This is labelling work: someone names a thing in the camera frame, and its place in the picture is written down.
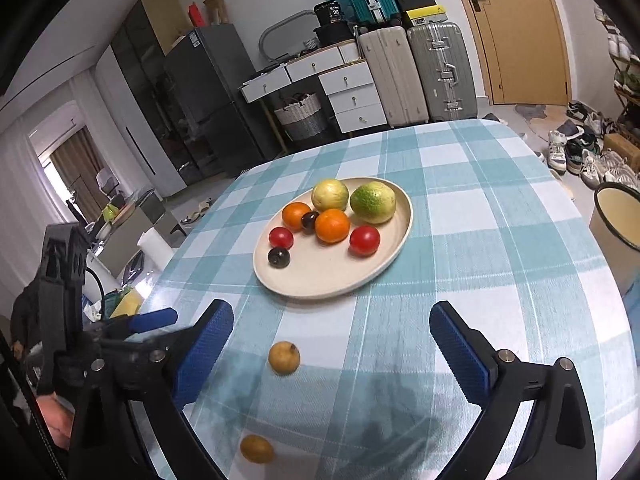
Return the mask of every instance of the tomato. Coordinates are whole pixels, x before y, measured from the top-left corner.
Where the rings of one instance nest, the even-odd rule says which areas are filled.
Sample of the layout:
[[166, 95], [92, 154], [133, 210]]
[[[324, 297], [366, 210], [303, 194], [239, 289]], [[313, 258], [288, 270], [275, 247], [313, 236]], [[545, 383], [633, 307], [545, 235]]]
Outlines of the tomato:
[[269, 243], [272, 247], [293, 247], [293, 233], [284, 227], [274, 227], [269, 233]]
[[282, 222], [291, 231], [302, 229], [302, 215], [311, 211], [311, 208], [304, 202], [291, 202], [282, 210]]
[[324, 243], [335, 244], [349, 236], [351, 221], [339, 209], [327, 209], [316, 218], [316, 236]]
[[349, 237], [349, 247], [358, 256], [371, 256], [380, 246], [380, 232], [370, 225], [361, 225]]

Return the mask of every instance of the dark refrigerator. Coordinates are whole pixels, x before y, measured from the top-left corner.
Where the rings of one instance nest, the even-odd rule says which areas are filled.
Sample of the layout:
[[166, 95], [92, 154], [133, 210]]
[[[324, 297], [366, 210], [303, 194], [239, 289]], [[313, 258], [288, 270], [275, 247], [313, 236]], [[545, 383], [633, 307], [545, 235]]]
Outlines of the dark refrigerator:
[[191, 135], [207, 139], [226, 174], [238, 175], [278, 155], [260, 105], [248, 104], [239, 92], [255, 68], [232, 24], [188, 32], [167, 54], [164, 68]]

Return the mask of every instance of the white drawer unit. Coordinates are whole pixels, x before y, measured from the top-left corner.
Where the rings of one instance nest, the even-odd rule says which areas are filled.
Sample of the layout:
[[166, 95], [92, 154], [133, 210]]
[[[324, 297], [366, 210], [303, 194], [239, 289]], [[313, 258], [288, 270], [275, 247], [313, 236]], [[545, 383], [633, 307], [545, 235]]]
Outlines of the white drawer unit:
[[351, 90], [343, 90], [329, 95], [329, 101], [334, 108], [334, 113], [339, 114], [347, 110], [355, 110], [364, 106], [374, 105], [380, 102], [378, 90], [373, 83], [359, 86]]
[[360, 53], [358, 52], [358, 45], [355, 41], [338, 45], [340, 54], [345, 63], [352, 63], [360, 59]]
[[342, 64], [344, 61], [340, 49], [334, 46], [292, 61], [287, 65], [287, 71], [292, 81], [300, 81], [305, 77], [319, 74]]
[[381, 104], [374, 104], [335, 115], [342, 133], [354, 132], [371, 126], [386, 124], [385, 111]]
[[364, 60], [338, 70], [331, 70], [322, 74], [319, 79], [327, 95], [373, 83], [369, 65]]
[[243, 86], [240, 91], [248, 103], [264, 97], [270, 92], [275, 92], [291, 84], [291, 79], [287, 70], [283, 66], [267, 74], [262, 74], [255, 79], [251, 79], [249, 84]]

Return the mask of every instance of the wicker basket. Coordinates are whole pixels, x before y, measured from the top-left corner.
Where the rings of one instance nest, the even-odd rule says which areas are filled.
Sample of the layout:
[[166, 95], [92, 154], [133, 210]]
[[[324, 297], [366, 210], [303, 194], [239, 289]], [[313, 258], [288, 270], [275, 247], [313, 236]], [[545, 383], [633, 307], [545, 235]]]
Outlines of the wicker basket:
[[316, 94], [275, 111], [276, 117], [291, 140], [313, 137], [327, 128], [320, 100]]

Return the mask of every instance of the blue plaid tablecloth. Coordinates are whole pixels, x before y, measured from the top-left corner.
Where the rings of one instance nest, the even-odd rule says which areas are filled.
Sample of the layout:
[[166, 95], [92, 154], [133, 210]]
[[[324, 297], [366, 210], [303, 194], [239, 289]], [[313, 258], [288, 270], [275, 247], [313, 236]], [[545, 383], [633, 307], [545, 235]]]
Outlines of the blue plaid tablecloth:
[[[271, 218], [324, 178], [378, 176], [414, 206], [395, 262], [351, 294], [287, 301], [256, 279], [252, 252]], [[172, 306], [192, 325], [215, 298], [235, 327], [186, 415], [231, 479], [431, 479], [478, 416], [431, 338], [431, 305], [449, 300], [495, 348], [521, 360], [571, 358], [589, 405], [601, 478], [636, 441], [636, 364], [624, 307], [578, 210], [511, 129], [456, 121], [389, 130], [286, 156], [240, 176], [164, 270], [142, 312]], [[274, 342], [299, 348], [277, 377]], [[491, 477], [503, 474], [530, 403]], [[247, 433], [276, 450], [247, 462]], [[172, 474], [159, 450], [159, 473]]]

